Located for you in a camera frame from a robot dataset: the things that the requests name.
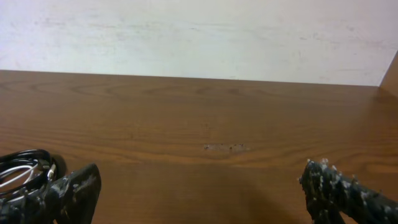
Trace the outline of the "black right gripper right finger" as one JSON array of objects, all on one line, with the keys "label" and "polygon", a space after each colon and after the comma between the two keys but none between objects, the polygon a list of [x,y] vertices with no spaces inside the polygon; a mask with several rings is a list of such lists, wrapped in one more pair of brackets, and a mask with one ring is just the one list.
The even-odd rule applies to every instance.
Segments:
[{"label": "black right gripper right finger", "polygon": [[327,159],[309,159],[298,181],[313,223],[344,224],[345,214],[356,223],[397,224],[396,201],[344,176]]}]

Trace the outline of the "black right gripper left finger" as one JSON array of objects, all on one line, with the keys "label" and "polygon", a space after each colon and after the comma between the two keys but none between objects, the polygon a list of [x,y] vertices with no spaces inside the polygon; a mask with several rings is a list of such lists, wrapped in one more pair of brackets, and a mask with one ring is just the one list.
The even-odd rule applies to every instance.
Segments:
[{"label": "black right gripper left finger", "polygon": [[91,223],[101,192],[96,164],[1,197],[1,223]]}]

